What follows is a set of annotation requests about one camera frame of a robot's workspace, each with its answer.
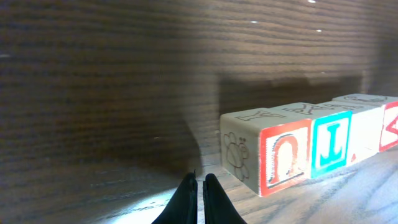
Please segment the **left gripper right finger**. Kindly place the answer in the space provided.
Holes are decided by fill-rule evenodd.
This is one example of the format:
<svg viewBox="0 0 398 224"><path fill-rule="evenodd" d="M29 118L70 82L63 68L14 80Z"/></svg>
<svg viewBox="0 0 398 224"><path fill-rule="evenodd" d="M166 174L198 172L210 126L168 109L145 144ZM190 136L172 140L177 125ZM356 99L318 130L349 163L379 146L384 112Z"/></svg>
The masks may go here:
<svg viewBox="0 0 398 224"><path fill-rule="evenodd" d="M246 224L214 174L203 182L203 202L206 224Z"/></svg>

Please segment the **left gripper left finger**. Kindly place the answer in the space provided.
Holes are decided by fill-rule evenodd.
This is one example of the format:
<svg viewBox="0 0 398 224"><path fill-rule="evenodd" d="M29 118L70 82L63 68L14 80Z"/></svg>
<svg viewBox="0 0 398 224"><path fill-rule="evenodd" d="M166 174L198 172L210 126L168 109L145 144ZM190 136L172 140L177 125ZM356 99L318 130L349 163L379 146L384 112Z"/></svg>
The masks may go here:
<svg viewBox="0 0 398 224"><path fill-rule="evenodd" d="M197 194L196 175L188 173L152 224L197 224Z"/></svg>

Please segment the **red U block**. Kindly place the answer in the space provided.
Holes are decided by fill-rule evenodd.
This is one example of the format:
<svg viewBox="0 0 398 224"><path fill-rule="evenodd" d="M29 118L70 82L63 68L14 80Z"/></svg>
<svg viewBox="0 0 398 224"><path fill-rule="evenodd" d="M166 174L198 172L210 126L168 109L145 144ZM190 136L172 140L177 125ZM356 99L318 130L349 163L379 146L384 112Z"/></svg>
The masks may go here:
<svg viewBox="0 0 398 224"><path fill-rule="evenodd" d="M266 197L309 178L312 120L256 108L220 116L221 163Z"/></svg>

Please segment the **blue J block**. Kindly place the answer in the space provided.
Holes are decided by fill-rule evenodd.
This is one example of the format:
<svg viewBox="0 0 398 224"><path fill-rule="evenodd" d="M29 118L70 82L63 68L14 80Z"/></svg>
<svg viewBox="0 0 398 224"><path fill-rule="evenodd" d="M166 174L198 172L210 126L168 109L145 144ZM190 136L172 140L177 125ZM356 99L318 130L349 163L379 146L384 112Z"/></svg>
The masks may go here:
<svg viewBox="0 0 398 224"><path fill-rule="evenodd" d="M312 179L347 165L352 111L302 102L276 106L275 109L293 117L312 120L310 140Z"/></svg>

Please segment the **white block red dots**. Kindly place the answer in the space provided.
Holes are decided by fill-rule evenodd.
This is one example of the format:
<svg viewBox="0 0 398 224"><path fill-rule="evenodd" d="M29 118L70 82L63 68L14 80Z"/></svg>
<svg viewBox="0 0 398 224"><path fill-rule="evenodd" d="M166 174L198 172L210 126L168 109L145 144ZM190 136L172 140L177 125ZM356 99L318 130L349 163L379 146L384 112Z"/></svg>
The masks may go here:
<svg viewBox="0 0 398 224"><path fill-rule="evenodd" d="M352 166L379 152L383 109L341 101L327 101L320 106L352 111L347 166Z"/></svg>

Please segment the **red A block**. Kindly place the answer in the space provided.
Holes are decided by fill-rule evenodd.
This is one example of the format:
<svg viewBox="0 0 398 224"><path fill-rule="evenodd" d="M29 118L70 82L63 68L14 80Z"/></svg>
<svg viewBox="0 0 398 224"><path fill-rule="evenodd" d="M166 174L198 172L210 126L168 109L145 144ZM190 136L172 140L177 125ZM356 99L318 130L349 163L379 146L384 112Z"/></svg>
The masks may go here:
<svg viewBox="0 0 398 224"><path fill-rule="evenodd" d="M353 93L338 96L333 101L376 106L382 109L382 129L379 140L379 152L397 145L397 97Z"/></svg>

